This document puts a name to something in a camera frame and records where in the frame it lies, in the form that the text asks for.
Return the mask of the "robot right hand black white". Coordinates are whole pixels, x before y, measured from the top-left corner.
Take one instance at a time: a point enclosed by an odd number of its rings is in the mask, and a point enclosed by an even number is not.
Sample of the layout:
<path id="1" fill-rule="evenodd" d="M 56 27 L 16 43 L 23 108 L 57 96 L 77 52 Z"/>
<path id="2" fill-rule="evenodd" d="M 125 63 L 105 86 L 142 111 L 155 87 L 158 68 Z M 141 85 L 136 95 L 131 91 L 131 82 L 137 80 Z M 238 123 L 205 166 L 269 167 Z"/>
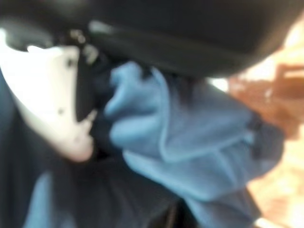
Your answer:
<path id="1" fill-rule="evenodd" d="M 301 0 L 3 0 L 0 68 L 30 127 L 83 159 L 96 148 L 82 127 L 97 107 L 95 62 L 230 73 L 273 53 L 303 9 Z"/>

